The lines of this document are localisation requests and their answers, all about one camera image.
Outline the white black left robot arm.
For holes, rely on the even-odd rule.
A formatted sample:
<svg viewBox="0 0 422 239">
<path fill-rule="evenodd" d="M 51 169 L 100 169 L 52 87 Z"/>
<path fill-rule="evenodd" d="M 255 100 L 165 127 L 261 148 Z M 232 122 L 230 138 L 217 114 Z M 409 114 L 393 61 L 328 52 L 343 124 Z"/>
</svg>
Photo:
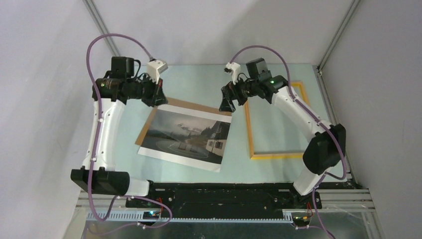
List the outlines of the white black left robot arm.
<svg viewBox="0 0 422 239">
<path fill-rule="evenodd" d="M 160 75 L 167 70 L 165 61 L 151 59 L 146 72 L 134 70 L 135 59 L 112 57 L 111 69 L 95 80 L 92 98 L 94 120 L 86 158 L 81 168 L 71 171 L 71 180 L 85 192 L 101 195 L 138 196 L 145 207 L 157 202 L 150 181 L 136 179 L 117 171 L 114 157 L 117 131 L 128 100 L 140 100 L 149 107 L 167 104 Z"/>
</svg>

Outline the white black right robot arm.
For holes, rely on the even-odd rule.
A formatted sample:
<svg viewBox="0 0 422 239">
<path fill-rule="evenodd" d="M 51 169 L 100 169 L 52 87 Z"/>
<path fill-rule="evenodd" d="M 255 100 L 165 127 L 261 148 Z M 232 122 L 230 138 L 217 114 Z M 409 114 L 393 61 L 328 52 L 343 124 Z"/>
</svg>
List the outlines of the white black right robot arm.
<svg viewBox="0 0 422 239">
<path fill-rule="evenodd" d="M 242 106 L 249 98 L 258 96 L 277 107 L 298 127 L 309 144 L 302 156 L 305 168 L 293 182 L 295 191 L 290 193 L 289 200 L 295 208 L 302 208 L 323 175 L 344 158 L 346 130 L 343 125 L 333 125 L 318 116 L 298 96 L 288 79 L 272 75 L 263 58 L 248 62 L 246 67 L 249 76 L 242 79 L 239 64 L 226 64 L 224 71 L 231 81 L 221 88 L 219 111 L 233 113 L 234 101 Z"/>
</svg>

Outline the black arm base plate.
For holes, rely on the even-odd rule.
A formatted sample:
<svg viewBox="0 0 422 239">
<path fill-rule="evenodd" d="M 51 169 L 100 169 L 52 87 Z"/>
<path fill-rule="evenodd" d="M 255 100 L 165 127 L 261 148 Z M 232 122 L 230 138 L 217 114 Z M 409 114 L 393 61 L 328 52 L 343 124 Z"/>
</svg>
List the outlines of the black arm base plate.
<svg viewBox="0 0 422 239">
<path fill-rule="evenodd" d="M 321 209 L 319 193 L 301 196 L 292 183 L 153 183 L 146 196 L 173 219 L 283 219 L 287 210 Z"/>
</svg>

